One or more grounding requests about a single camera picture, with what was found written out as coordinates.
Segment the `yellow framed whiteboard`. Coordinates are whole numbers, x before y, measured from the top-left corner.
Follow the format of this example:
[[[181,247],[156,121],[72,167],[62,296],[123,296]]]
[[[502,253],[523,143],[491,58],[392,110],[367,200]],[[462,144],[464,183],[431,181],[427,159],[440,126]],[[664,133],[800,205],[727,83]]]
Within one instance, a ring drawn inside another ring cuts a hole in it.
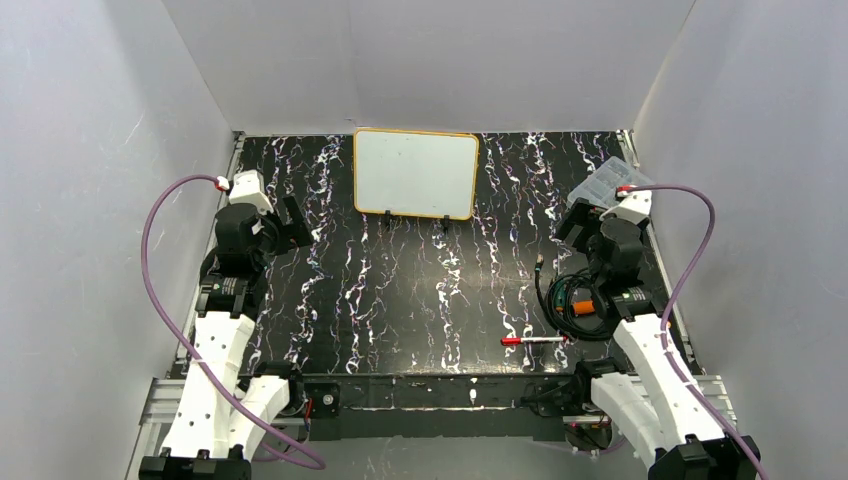
[[[353,204],[360,213],[472,217],[479,139],[468,133],[360,128],[353,135]]]

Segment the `red white marker pen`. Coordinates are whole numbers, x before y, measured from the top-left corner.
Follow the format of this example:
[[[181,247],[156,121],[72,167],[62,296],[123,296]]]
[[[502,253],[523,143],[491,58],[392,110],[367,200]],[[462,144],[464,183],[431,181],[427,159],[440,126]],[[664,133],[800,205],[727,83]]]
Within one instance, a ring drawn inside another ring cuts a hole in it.
[[[512,347],[518,345],[530,344],[556,344],[565,343],[569,340],[568,336],[528,336],[528,337],[504,337],[500,340],[500,344],[504,347]]]

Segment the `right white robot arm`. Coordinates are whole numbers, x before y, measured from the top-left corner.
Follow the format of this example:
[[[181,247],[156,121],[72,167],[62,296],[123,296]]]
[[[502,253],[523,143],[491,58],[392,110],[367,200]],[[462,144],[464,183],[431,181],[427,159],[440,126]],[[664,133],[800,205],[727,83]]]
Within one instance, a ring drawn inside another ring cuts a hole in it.
[[[612,420],[650,479],[755,479],[760,452],[706,399],[668,337],[667,309],[640,278],[651,195],[631,193],[611,208],[575,200],[557,237],[588,260],[594,313],[633,366],[583,361],[572,398]]]

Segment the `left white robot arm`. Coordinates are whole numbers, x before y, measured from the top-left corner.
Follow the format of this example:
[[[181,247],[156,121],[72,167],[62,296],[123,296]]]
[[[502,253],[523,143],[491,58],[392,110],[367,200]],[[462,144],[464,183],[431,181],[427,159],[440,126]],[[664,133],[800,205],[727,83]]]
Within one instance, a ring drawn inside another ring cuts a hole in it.
[[[156,456],[142,459],[141,479],[250,479],[251,461],[266,435],[271,435],[301,453],[302,459],[271,447],[266,451],[280,461],[311,470],[324,470],[326,462],[307,445],[270,424],[283,409],[288,380],[264,375],[251,380],[246,396],[239,400],[236,388],[241,356],[252,329],[250,318],[233,318],[229,311],[208,311],[198,319],[212,336],[215,348],[200,352],[176,327],[155,293],[149,272],[149,235],[155,216],[169,191],[154,202],[145,221],[141,240],[141,273],[154,309],[178,342],[189,351],[192,364],[183,388],[177,416],[169,431],[168,445]]]

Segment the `clear plastic compartment box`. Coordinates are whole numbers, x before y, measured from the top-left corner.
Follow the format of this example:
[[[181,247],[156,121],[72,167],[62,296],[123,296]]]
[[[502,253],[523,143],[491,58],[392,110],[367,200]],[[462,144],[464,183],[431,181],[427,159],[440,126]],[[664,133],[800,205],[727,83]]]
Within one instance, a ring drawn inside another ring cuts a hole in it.
[[[590,204],[610,208],[616,203],[616,189],[625,185],[654,184],[646,175],[618,157],[611,157],[567,195],[570,208],[576,200],[585,199]]]

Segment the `orange green sensor plug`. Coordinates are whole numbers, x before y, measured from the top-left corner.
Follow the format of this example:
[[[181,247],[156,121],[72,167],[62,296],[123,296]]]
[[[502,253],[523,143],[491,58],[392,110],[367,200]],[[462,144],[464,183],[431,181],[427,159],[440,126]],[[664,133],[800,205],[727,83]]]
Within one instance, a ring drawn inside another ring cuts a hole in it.
[[[558,286],[554,290],[554,310],[561,315],[581,317],[595,313],[590,294],[582,287],[572,285]]]

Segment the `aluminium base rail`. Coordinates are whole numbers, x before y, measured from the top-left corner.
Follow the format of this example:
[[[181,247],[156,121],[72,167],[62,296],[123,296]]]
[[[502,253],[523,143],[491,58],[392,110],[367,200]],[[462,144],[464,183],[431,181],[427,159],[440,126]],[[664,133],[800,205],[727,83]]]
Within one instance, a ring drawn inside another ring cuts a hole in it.
[[[251,380],[279,375],[288,380],[288,395],[270,424],[315,450],[318,441],[343,438],[531,436],[567,440],[580,451],[607,451],[616,437],[626,438],[599,408],[572,398],[570,374],[302,374],[268,367],[253,375],[237,376],[234,396],[246,396]],[[159,380],[146,402],[144,423],[166,423],[177,416],[189,372],[181,380]],[[693,375],[707,400],[728,419],[728,397],[716,376]],[[140,444],[129,469],[138,476],[141,461],[168,445],[169,434],[157,449]],[[266,435],[258,451],[271,447],[302,459],[304,456],[277,438]]]

